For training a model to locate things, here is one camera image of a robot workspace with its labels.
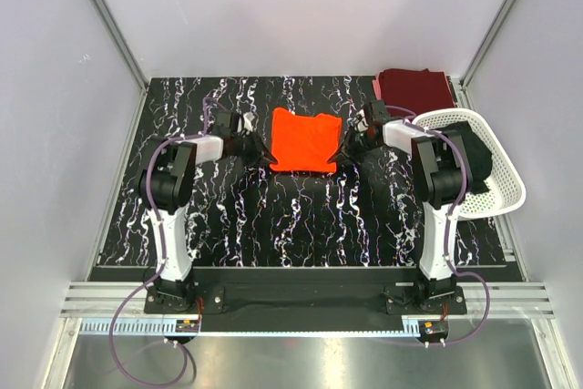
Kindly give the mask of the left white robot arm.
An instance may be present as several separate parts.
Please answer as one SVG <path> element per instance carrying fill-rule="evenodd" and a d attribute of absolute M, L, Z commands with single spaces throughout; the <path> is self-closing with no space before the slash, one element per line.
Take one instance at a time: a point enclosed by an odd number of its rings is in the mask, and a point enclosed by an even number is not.
<path fill-rule="evenodd" d="M 187 312 L 201 304 L 186 239 L 186 212 L 197 167 L 228 157 L 247 166 L 277 162 L 254 129 L 255 119 L 251 112 L 222 110 L 209 133 L 156 138 L 148 145 L 137 191 L 152 224 L 157 259 L 144 288 L 147 302 L 166 312 Z"/>

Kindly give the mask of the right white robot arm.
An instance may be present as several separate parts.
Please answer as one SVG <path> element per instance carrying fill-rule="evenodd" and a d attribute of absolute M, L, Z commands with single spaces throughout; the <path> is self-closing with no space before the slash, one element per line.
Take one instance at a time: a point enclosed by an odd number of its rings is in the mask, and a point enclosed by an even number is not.
<path fill-rule="evenodd" d="M 411 159 L 415 196 L 424 208 L 424 243 L 412 286 L 387 301 L 435 312 L 455 298 L 455 230 L 470 185 L 469 165 L 460 134 L 442 133 L 390 115 L 384 103 L 363 106 L 330 163 L 354 161 L 380 147 L 398 148 Z"/>

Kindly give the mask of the orange t shirt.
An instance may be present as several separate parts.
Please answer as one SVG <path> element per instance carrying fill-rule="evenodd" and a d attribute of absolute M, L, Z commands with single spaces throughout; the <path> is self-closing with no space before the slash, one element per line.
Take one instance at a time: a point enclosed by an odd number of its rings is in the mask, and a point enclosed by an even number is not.
<path fill-rule="evenodd" d="M 328 159 L 340 146 L 343 121 L 332 115 L 300 116 L 277 107 L 271 118 L 271 154 L 276 172 L 335 173 L 337 165 Z"/>

